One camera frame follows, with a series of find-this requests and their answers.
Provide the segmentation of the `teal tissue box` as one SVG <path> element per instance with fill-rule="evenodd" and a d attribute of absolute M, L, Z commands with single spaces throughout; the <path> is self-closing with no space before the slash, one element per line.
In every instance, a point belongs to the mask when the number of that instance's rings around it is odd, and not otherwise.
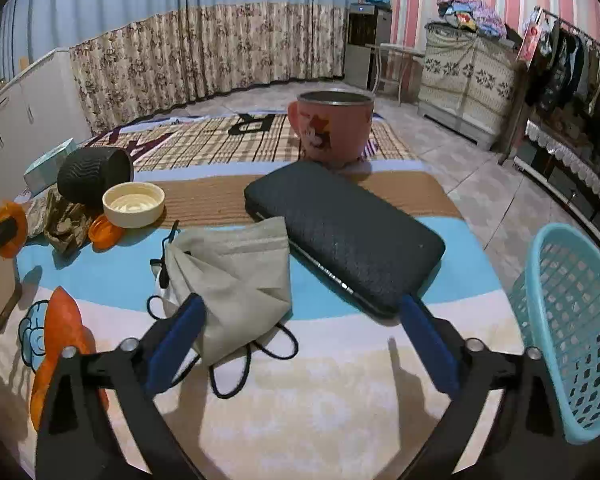
<path fill-rule="evenodd" d="M 23 179 L 32 196 L 38 195 L 57 182 L 62 164 L 77 148 L 76 141 L 70 138 L 30 163 Z"/>

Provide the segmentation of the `grey drawstring pouch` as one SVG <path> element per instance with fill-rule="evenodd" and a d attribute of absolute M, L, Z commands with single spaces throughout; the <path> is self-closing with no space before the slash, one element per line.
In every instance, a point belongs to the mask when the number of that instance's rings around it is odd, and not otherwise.
<path fill-rule="evenodd" d="M 288 361 L 299 341 L 284 321 L 291 314 L 290 248 L 285 220 L 269 218 L 228 230 L 172 226 L 161 256 L 149 260 L 163 312 L 172 315 L 190 294 L 206 307 L 206 320 L 193 344 L 196 356 L 175 378 L 184 380 L 198 363 L 208 368 L 211 390 L 223 400 L 242 391 L 252 352 Z M 233 389 L 218 388 L 215 367 L 242 352 L 245 364 Z"/>

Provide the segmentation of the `grey water dispenser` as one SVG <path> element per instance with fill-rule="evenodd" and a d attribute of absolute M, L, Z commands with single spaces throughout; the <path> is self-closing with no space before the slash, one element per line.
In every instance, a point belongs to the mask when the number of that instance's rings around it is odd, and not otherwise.
<path fill-rule="evenodd" d="M 375 48 L 390 40 L 391 21 L 392 12 L 384 6 L 369 3 L 349 6 L 343 71 L 347 84 L 364 90 L 373 88 Z"/>

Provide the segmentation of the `orange lid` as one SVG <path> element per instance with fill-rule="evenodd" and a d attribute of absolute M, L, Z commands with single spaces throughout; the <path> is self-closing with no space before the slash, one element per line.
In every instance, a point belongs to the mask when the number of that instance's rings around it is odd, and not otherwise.
<path fill-rule="evenodd" d="M 96 252 L 104 252 L 120 242 L 124 229 L 111 223 L 104 214 L 100 214 L 88 229 L 88 239 Z"/>

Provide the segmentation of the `small metal chair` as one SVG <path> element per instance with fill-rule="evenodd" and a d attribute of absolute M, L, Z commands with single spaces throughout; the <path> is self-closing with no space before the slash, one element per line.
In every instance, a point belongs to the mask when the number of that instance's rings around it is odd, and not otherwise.
<path fill-rule="evenodd" d="M 396 88 L 396 99 L 403 102 L 404 92 L 410 84 L 411 72 L 415 63 L 424 60 L 425 52 L 403 44 L 370 44 L 374 58 L 375 75 L 372 92 L 378 94 L 388 87 Z"/>

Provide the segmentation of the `cream plastic bowl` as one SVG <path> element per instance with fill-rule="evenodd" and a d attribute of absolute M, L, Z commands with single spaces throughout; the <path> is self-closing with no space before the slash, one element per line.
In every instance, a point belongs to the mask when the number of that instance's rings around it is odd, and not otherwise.
<path fill-rule="evenodd" d="M 107 190 L 102 206 L 107 219 L 118 228 L 140 229 L 150 226 L 164 211 L 166 194 L 150 182 L 124 182 Z"/>

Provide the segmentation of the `white cabinet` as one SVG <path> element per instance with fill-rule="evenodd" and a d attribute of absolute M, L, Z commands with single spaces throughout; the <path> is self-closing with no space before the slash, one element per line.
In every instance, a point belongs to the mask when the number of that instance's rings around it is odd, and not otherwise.
<path fill-rule="evenodd" d="M 0 205 L 26 189 L 32 162 L 65 140 L 91 136 L 70 53 L 50 51 L 0 91 Z"/>

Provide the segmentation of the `brown phone case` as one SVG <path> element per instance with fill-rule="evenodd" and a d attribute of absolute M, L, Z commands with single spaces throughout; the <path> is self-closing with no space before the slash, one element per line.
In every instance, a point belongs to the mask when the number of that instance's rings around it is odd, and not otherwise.
<path fill-rule="evenodd" d="M 21 298 L 16 260 L 0 257 L 0 331 L 4 330 L 9 315 Z"/>

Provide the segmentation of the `pile of folded clothes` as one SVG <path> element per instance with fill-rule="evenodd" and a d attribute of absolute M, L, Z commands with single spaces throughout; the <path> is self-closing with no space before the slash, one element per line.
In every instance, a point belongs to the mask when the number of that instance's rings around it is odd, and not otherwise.
<path fill-rule="evenodd" d="M 507 35 L 504 21 L 483 0 L 437 0 L 441 21 L 493 39 Z"/>

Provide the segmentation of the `orange plastic bag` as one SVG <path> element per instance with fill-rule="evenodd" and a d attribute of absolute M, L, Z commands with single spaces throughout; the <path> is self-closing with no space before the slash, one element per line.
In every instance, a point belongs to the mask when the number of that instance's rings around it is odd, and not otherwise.
<path fill-rule="evenodd" d="M 30 397 L 30 419 L 35 431 L 40 430 L 44 401 L 61 352 L 66 347 L 76 347 L 81 354 L 96 351 L 90 330 L 82 323 L 76 300 L 61 286 L 50 296 L 46 308 L 43 328 L 45 356 L 35 372 Z"/>

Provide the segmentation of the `black ribbed cup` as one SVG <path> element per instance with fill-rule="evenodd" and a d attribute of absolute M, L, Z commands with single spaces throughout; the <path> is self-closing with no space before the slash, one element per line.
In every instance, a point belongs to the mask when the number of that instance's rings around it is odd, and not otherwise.
<path fill-rule="evenodd" d="M 122 148 L 78 148 L 62 163 L 57 176 L 59 194 L 71 203 L 102 209 L 102 196 L 134 177 L 132 159 Z"/>

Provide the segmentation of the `light blue plastic basket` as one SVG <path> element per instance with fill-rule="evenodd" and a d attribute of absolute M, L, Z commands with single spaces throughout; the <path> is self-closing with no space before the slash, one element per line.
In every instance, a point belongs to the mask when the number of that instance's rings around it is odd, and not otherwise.
<path fill-rule="evenodd" d="M 527 347 L 541 350 L 566 440 L 600 436 L 600 250 L 563 223 L 543 226 L 507 293 Z"/>

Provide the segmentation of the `black zip case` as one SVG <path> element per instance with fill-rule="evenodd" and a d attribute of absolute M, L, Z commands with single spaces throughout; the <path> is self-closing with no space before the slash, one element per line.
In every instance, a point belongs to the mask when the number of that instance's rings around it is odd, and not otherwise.
<path fill-rule="evenodd" d="M 248 214 L 285 220 L 292 248 L 378 318 L 425 311 L 420 291 L 445 252 L 415 218 L 316 162 L 294 162 L 244 189 Z"/>

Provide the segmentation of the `pink cartoon mug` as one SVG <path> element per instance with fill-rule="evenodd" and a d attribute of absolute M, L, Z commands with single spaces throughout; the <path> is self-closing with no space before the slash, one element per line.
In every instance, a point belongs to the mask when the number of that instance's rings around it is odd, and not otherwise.
<path fill-rule="evenodd" d="M 298 94 L 289 103 L 287 118 L 307 158 L 341 168 L 363 154 L 374 106 L 367 93 L 314 90 Z"/>

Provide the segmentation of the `brown wrapper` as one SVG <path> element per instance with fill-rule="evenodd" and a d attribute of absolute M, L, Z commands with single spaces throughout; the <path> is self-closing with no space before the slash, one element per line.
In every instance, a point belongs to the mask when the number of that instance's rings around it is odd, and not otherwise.
<path fill-rule="evenodd" d="M 23 206 L 28 239 L 44 237 L 61 257 L 73 257 L 87 242 L 88 229 L 99 211 L 62 197 L 53 185 Z"/>

